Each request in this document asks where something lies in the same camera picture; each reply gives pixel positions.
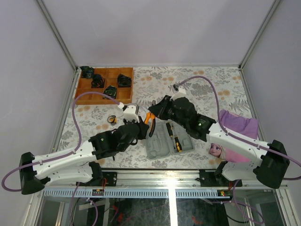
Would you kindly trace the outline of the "grey plastic tool case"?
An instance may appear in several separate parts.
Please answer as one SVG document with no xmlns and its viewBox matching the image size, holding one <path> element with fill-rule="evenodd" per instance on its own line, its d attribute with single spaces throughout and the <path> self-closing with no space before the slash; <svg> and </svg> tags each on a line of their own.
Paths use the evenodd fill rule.
<svg viewBox="0 0 301 226">
<path fill-rule="evenodd" d="M 182 146 L 181 152 L 177 151 L 174 138 L 171 138 L 168 133 L 168 123 L 172 126 L 173 136 L 177 135 L 179 138 Z M 147 157 L 150 160 L 157 160 L 170 155 L 189 153 L 195 150 L 192 138 L 188 135 L 185 129 L 171 121 L 157 122 L 152 137 L 149 137 L 149 132 L 147 133 L 145 148 Z"/>
</svg>

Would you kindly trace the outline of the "black electrical tape roll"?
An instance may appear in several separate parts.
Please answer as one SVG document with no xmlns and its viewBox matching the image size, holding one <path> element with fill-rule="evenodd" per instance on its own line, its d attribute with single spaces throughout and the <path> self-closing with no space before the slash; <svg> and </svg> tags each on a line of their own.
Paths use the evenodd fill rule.
<svg viewBox="0 0 301 226">
<path fill-rule="evenodd" d="M 114 125 L 115 119 L 116 119 L 116 116 L 115 116 L 115 115 L 110 115 L 110 116 L 107 118 L 107 122 L 108 122 L 109 124 Z"/>
</svg>

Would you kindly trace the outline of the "small black yellow screwdriver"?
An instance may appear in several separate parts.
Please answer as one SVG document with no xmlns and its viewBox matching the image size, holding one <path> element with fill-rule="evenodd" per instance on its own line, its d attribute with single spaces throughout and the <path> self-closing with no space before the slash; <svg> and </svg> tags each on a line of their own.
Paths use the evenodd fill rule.
<svg viewBox="0 0 301 226">
<path fill-rule="evenodd" d="M 175 147 L 175 143 L 174 143 L 174 135 L 173 135 L 173 132 L 172 132 L 171 124 L 169 122 L 166 123 L 166 128 L 167 128 L 167 132 L 170 136 L 171 142 L 173 144 L 173 147 L 175 149 L 176 147 Z"/>
</svg>

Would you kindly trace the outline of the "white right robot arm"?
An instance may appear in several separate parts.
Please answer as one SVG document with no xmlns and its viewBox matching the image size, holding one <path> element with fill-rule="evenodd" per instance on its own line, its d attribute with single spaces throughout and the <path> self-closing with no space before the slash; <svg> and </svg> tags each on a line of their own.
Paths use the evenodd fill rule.
<svg viewBox="0 0 301 226">
<path fill-rule="evenodd" d="M 218 144 L 243 155 L 253 164 L 252 172 L 263 185 L 278 189 L 284 180 L 290 162 L 285 158 L 286 150 L 281 142 L 267 143 L 226 129 L 216 120 L 197 113 L 186 97 L 172 100 L 171 96 L 165 96 L 148 109 L 158 119 L 179 124 L 194 139 Z"/>
</svg>

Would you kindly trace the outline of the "large black yellow screwdriver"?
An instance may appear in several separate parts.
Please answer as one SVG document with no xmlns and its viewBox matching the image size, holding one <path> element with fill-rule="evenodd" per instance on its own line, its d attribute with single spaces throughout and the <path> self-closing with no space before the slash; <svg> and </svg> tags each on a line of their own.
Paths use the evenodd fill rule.
<svg viewBox="0 0 301 226">
<path fill-rule="evenodd" d="M 175 148 L 176 148 L 177 152 L 182 152 L 182 145 L 181 145 L 178 137 L 174 138 L 174 143 L 175 143 Z"/>
</svg>

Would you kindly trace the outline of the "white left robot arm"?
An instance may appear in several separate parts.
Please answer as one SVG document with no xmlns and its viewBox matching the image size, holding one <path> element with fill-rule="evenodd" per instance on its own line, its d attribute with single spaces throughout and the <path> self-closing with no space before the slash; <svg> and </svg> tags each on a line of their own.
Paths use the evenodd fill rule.
<svg viewBox="0 0 301 226">
<path fill-rule="evenodd" d="M 54 184 L 101 184 L 103 174 L 97 161 L 136 145 L 138 140 L 146 138 L 148 129 L 149 125 L 143 121 L 124 121 L 117 129 L 98 133 L 75 148 L 37 156 L 30 152 L 22 154 L 21 193 L 34 194 Z"/>
</svg>

